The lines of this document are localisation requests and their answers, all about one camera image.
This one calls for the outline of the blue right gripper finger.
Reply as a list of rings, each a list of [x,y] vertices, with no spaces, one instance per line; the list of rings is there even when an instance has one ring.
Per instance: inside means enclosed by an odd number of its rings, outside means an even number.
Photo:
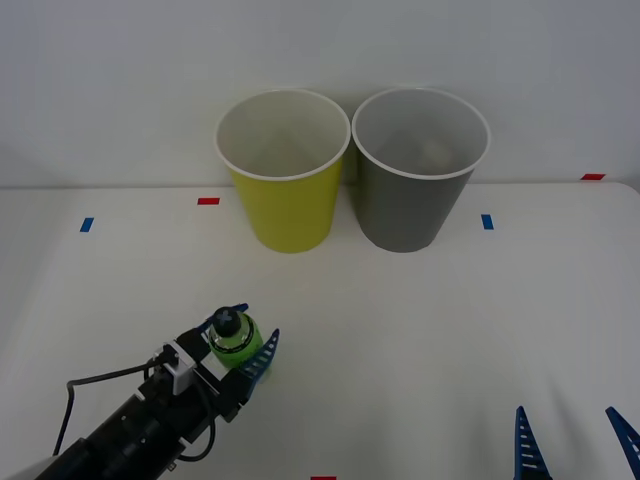
[[[621,444],[627,462],[630,466],[640,466],[639,460],[639,433],[625,420],[625,418],[610,406],[605,413]]]
[[[552,477],[528,421],[525,409],[519,406],[515,416],[514,480],[551,480]]]

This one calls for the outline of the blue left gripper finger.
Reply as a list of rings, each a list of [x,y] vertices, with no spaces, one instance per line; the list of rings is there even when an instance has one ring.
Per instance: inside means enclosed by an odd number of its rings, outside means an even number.
[[[275,329],[261,345],[254,338],[241,350],[224,355],[220,360],[227,369],[221,380],[221,392],[236,403],[234,413],[231,416],[225,414],[227,422],[236,415],[236,410],[248,403],[254,389],[271,367],[279,339],[280,330]]]
[[[249,341],[247,303],[218,308],[205,321],[179,336],[179,345],[194,358],[202,358],[204,348],[216,354],[242,350]]]

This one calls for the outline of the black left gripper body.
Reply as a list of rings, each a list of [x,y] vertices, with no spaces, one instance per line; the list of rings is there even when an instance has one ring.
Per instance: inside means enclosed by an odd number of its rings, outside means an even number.
[[[229,413],[221,380],[205,365],[211,351],[194,358],[184,349],[162,349],[133,368],[142,374],[133,407],[133,440],[139,449],[184,449],[204,431],[215,441],[215,421]]]

